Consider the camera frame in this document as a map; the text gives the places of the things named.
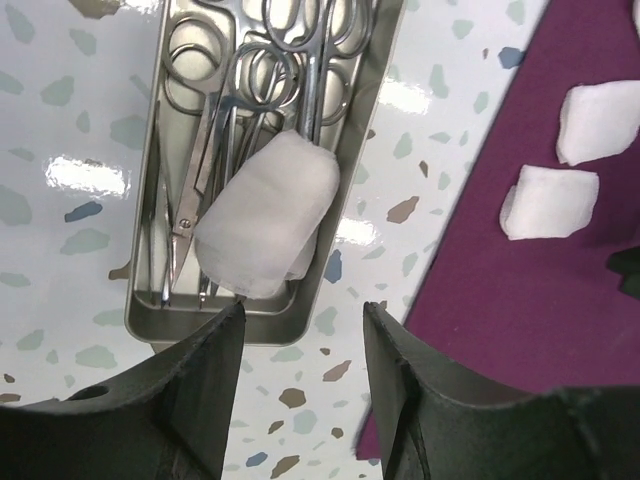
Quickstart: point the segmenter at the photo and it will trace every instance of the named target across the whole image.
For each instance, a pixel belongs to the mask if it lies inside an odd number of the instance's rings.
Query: forceps
[[[348,15],[346,26],[333,32],[333,14],[337,0],[314,0],[314,16],[311,30],[302,40],[288,42],[274,28],[271,11],[273,0],[263,0],[262,16],[264,26],[271,41],[282,51],[304,54],[306,56],[306,74],[304,91],[300,100],[298,132],[316,145],[320,143],[323,106],[327,78],[332,59],[350,60],[360,55],[366,48],[373,32],[373,5],[371,0],[346,0]],[[362,14],[362,33],[351,49],[340,47],[347,42],[358,23],[358,13]]]
[[[243,92],[240,81],[242,65],[245,58],[252,53],[258,54],[262,51],[266,51],[267,54],[276,60],[276,63],[281,65],[285,80],[278,96],[268,101],[247,98],[247,95]],[[189,253],[194,228],[200,218],[204,196],[216,158],[218,157],[222,135],[225,127],[228,125],[231,112],[236,108],[240,108],[259,114],[272,112],[279,108],[290,98],[293,92],[293,70],[293,62],[290,56],[278,50],[272,44],[264,42],[245,43],[241,45],[230,58],[222,83],[222,91],[216,91],[218,98],[217,102],[212,105],[212,115],[209,116],[208,111],[204,111],[203,109],[203,120],[200,122],[200,125],[202,126],[204,122],[206,130],[201,131],[199,128],[196,134],[196,143],[194,144],[194,149],[189,160],[185,183],[176,209],[176,221],[174,222],[171,233],[174,283],[180,276],[180,272],[184,267]],[[231,173],[232,166],[225,165],[225,175],[230,175]]]

